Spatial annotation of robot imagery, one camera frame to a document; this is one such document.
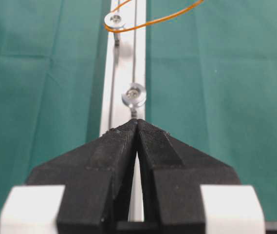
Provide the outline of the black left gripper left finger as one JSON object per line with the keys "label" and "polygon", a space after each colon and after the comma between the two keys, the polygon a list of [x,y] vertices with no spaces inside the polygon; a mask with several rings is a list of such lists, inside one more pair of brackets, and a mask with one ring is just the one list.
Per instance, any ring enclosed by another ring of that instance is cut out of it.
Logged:
{"label": "black left gripper left finger", "polygon": [[108,234],[126,221],[136,158],[137,120],[36,166],[27,185],[64,185],[61,234]]}

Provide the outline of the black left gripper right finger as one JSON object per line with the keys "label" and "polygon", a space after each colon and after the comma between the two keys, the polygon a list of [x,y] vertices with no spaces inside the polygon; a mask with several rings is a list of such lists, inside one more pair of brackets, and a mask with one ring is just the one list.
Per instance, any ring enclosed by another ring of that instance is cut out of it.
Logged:
{"label": "black left gripper right finger", "polygon": [[162,234],[204,234],[200,185],[240,185],[235,170],[144,120],[137,137],[145,221]]}

